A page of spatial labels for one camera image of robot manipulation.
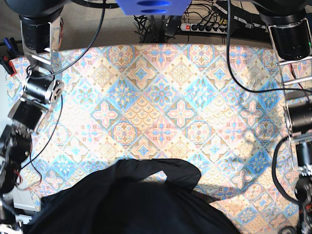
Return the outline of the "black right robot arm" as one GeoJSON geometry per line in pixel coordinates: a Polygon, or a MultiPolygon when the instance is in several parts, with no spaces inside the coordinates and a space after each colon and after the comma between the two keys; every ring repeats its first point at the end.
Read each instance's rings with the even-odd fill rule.
{"type": "Polygon", "coordinates": [[[0,193],[10,193],[21,181],[21,165],[30,160],[33,133],[62,100],[64,84],[59,57],[64,0],[9,0],[20,19],[23,52],[29,68],[23,92],[11,108],[0,137],[0,193]]]}

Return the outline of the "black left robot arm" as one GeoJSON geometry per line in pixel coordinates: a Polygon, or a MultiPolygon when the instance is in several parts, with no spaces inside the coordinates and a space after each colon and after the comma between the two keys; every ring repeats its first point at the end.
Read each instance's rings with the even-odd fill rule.
{"type": "MultiPolygon", "coordinates": [[[[252,2],[269,31],[272,46],[281,70],[286,65],[312,59],[312,35],[306,18],[306,0],[254,0],[252,2]]],[[[273,154],[272,178],[275,187],[289,202],[298,205],[299,221],[296,228],[284,230],[292,234],[312,232],[312,90],[290,88],[290,85],[310,81],[310,76],[282,81],[285,101],[306,97],[307,101],[286,104],[285,119],[288,136],[282,138],[273,154]],[[300,171],[295,186],[295,198],[287,194],[276,176],[279,148],[284,142],[295,143],[297,165],[300,171]]]]}

